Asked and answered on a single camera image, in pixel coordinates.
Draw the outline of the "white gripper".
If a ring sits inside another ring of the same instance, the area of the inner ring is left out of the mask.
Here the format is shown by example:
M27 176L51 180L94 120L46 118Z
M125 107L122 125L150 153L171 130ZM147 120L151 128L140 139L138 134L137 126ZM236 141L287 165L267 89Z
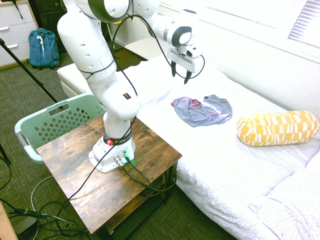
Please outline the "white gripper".
M196 63L194 59L187 55L183 55L178 53L178 51L172 47L169 46L166 53L167 57L171 60L171 73L172 76L175 77L176 75L176 64L180 65L181 67L187 69L186 76L184 79L184 84L187 84L189 79L192 76L192 73L197 72Z

